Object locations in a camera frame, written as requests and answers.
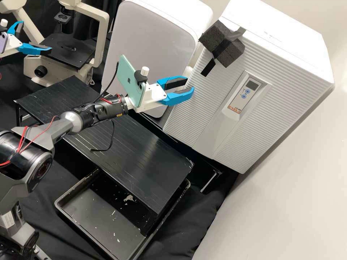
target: black table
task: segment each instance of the black table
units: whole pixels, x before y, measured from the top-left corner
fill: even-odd
[[[17,122],[20,122],[19,108],[39,122],[48,123],[54,115],[97,95],[76,77],[68,78],[16,100]],[[90,148],[109,145],[112,124],[107,121],[64,139],[159,215],[193,164],[131,117],[113,120],[116,133],[107,152],[90,153]]]

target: black tray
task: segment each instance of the black tray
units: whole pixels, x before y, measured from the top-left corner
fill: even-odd
[[[108,178],[107,174],[95,170],[60,196],[55,207],[112,259],[136,260],[188,190],[190,182],[184,180],[161,219],[151,233],[144,236],[141,227],[148,209],[136,199],[125,197],[126,191],[116,184],[114,189],[104,189],[103,184]],[[121,213],[123,207],[129,207],[138,220],[128,220]]]

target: red wire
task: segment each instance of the red wire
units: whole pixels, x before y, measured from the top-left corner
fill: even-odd
[[[111,105],[112,105],[112,102],[111,102],[111,101],[109,101],[109,100],[107,100],[107,99],[101,98],[100,100],[105,101],[105,102],[107,102],[107,103],[109,103],[109,104],[111,104]]]
[[[116,93],[116,96],[119,98],[119,103],[121,103],[122,102],[122,98],[120,97],[120,95]]]
[[[22,137],[21,137],[21,140],[19,141],[19,145],[18,145],[18,149],[17,149],[17,153],[21,150],[22,146],[23,146],[23,138],[24,138],[24,135],[25,135],[25,132],[26,130],[28,129],[28,127],[24,127],[23,129],[23,133],[22,133]]]
[[[40,134],[38,134],[37,136],[35,136],[35,137],[33,138],[33,140],[31,140],[30,143],[28,143],[28,144],[26,145],[26,147],[24,147],[19,153],[22,153],[26,148],[28,148],[29,145],[31,145],[32,142],[35,141],[36,138],[38,138],[40,135],[42,135],[44,132],[46,132],[46,131],[51,127],[51,125],[52,125],[52,123],[53,123],[53,121],[54,121],[54,119],[55,119],[56,117],[58,117],[58,116],[54,116],[54,117],[52,118],[52,120],[51,120],[51,123],[48,125],[48,127],[47,127],[45,130],[43,130]]]
[[[8,165],[10,163],[10,161],[6,161],[6,162],[3,162],[2,164],[0,164],[0,166],[5,166],[5,165]]]
[[[20,151],[20,149],[23,146],[23,139],[24,139],[24,135],[25,135],[25,132],[27,131],[27,129],[28,129],[28,126],[25,126],[24,129],[23,129],[23,133],[22,133],[22,136],[21,136],[21,139],[19,141],[19,145],[18,145],[18,148],[17,148],[17,151],[16,151],[17,153]],[[1,163],[0,166],[5,166],[5,165],[8,165],[10,163],[11,163],[11,161],[7,160],[6,162]]]

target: white wall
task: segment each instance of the white wall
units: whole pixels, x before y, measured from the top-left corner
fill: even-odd
[[[323,34],[336,87],[228,195],[193,259],[347,259],[347,1],[266,2]]]

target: black foam block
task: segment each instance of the black foam block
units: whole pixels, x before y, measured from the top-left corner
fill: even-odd
[[[232,33],[221,21],[217,20],[199,39],[224,67],[233,63],[245,50],[244,44],[239,39],[228,40]]]

